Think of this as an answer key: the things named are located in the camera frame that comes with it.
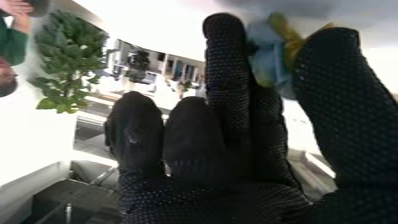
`wall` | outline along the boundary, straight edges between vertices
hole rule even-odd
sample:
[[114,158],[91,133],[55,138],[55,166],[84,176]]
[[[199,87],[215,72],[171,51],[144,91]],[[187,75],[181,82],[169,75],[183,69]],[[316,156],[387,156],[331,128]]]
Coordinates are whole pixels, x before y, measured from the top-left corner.
[[[71,10],[94,18],[71,1],[53,2],[52,10]],[[44,21],[46,18],[32,19],[30,33]],[[32,195],[69,173],[76,116],[36,110],[41,93],[27,79],[41,73],[41,62],[32,36],[27,60],[14,68],[20,88],[0,98],[0,223],[18,223],[18,216],[28,215]]]

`finger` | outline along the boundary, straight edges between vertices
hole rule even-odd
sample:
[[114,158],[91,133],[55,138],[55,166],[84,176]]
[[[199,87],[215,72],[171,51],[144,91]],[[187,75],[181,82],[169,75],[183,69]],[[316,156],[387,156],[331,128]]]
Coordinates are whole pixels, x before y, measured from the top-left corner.
[[187,97],[171,111],[164,161],[174,179],[195,183],[226,183],[233,179],[219,119],[197,97]]
[[137,92],[124,94],[116,102],[105,122],[105,139],[121,170],[162,175],[162,112]]
[[283,99],[274,88],[252,81],[251,134],[254,150],[254,177],[300,189],[288,163],[288,131],[283,117]]
[[206,90],[224,133],[227,150],[242,170],[251,164],[247,37],[240,19],[217,14],[204,21]]
[[16,7],[16,6],[28,6],[28,7],[32,7],[32,5],[27,2],[11,2],[9,5],[12,7]]

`cleaning cloth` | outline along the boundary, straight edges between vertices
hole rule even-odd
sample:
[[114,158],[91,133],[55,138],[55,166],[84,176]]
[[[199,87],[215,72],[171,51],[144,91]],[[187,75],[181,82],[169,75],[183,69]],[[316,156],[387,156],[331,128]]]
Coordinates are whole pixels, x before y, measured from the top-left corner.
[[275,87],[281,96],[295,100],[293,76],[284,66],[286,42],[267,20],[249,24],[247,38],[256,47],[256,52],[249,56],[256,82],[265,88]]

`gloved hand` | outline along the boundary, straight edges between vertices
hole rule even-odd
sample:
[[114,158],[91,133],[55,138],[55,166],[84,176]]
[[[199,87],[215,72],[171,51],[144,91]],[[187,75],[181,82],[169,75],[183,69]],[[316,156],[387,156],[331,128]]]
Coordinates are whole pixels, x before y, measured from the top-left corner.
[[204,36],[208,102],[185,98],[164,127],[151,99],[132,92],[105,123],[124,223],[277,223],[307,206],[286,161],[283,101],[256,84],[231,15],[206,19]]
[[208,105],[183,99],[164,127],[153,101],[132,92],[105,123],[124,223],[396,223],[398,106],[357,32],[320,31],[291,62],[299,103],[338,174],[339,190],[316,206],[286,162],[281,98],[254,84],[231,15],[206,19],[204,36]]

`green plant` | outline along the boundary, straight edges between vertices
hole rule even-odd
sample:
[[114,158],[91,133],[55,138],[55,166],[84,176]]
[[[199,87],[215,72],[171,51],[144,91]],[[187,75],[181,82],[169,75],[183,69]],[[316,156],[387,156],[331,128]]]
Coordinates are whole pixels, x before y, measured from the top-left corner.
[[100,75],[91,71],[105,68],[105,32],[69,13],[57,11],[50,23],[36,35],[46,77],[30,80],[43,90],[44,99],[37,109],[57,109],[73,114],[87,107],[85,97]]

